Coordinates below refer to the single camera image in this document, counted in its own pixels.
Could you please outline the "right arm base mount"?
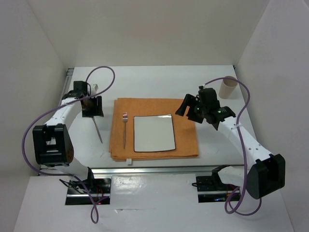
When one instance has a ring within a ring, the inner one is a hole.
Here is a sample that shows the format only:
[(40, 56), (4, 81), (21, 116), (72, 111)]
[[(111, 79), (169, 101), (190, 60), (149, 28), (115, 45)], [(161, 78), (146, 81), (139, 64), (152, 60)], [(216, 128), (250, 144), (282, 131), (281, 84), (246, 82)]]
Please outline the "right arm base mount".
[(217, 183), (212, 176), (197, 176), (191, 185), (197, 189), (199, 203), (225, 202), (237, 188), (231, 184)]

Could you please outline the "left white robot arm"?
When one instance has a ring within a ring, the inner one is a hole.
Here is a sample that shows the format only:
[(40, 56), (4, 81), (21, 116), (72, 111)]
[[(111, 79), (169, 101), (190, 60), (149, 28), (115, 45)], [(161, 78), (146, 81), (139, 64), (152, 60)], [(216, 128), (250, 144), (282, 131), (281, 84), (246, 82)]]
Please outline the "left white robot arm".
[(95, 189), (96, 181), (90, 168), (74, 157), (69, 128), (79, 113), (93, 121), (96, 116), (104, 116), (102, 97), (95, 96), (97, 90), (97, 84), (73, 82), (73, 89), (61, 99), (61, 108), (45, 124), (35, 126), (32, 130), (36, 162), (77, 176), (80, 179), (78, 187), (85, 193)]

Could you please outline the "white square plate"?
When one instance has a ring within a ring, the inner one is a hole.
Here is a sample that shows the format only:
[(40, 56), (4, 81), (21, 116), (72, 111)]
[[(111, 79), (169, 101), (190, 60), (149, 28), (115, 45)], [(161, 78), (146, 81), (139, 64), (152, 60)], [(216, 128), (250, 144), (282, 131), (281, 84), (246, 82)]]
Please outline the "white square plate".
[(135, 152), (163, 152), (175, 149), (172, 114), (134, 117)]

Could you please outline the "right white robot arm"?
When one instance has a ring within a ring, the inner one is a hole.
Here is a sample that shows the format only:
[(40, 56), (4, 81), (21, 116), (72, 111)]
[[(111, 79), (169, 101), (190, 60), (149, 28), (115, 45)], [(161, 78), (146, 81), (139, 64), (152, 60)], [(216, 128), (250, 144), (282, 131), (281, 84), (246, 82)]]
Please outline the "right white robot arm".
[(187, 116), (191, 121), (209, 124), (223, 134), (238, 150), (246, 156), (243, 171), (230, 165), (219, 166), (212, 171), (211, 185), (222, 189), (227, 184), (241, 187), (254, 199), (260, 199), (285, 186), (285, 159), (273, 155), (260, 145), (251, 134), (237, 122), (236, 114), (228, 107), (220, 106), (213, 88), (200, 87), (198, 95), (186, 94), (179, 109), (179, 116)]

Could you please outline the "orange cloth placemat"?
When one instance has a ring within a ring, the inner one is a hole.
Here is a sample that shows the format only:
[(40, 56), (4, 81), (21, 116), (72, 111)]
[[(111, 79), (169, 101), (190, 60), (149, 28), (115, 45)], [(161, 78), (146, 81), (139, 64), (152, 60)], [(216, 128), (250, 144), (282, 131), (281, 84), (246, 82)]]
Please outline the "orange cloth placemat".
[[(118, 98), (114, 101), (109, 152), (114, 161), (185, 159), (198, 156), (195, 123), (175, 115), (181, 99)], [(123, 149), (123, 112), (128, 114), (126, 124), (126, 148)], [(163, 152), (134, 151), (134, 116), (157, 116), (172, 114), (176, 149)]]

